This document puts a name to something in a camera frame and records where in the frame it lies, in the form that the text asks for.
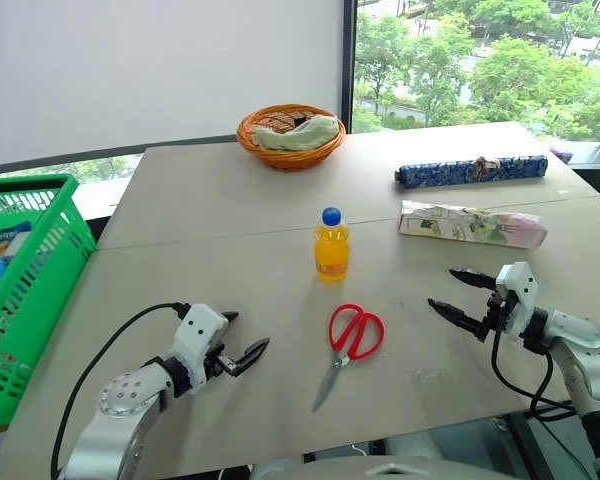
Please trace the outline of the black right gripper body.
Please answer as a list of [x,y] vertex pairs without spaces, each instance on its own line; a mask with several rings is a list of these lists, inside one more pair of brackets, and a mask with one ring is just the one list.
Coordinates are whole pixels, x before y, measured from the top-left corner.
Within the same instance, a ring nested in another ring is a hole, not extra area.
[[491,293],[487,301],[485,325],[488,331],[498,332],[502,329],[502,315],[506,307],[506,298],[499,292]]

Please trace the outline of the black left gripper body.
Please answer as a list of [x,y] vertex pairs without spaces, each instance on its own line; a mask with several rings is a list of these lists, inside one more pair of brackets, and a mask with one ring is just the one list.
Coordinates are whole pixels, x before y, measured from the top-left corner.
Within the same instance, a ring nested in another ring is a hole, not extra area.
[[232,373],[233,361],[224,354],[224,350],[224,344],[217,344],[205,354],[203,365],[207,379],[216,378],[223,373]]

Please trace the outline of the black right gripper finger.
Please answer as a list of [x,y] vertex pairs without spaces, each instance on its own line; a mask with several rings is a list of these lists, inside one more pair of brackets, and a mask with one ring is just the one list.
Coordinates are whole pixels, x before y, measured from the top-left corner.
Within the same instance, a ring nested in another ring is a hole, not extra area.
[[480,342],[486,339],[491,330],[491,325],[486,317],[482,320],[474,319],[463,310],[433,298],[428,298],[427,303],[443,319],[458,328],[468,331]]
[[488,290],[496,289],[496,279],[468,268],[451,268],[449,273],[464,284]]

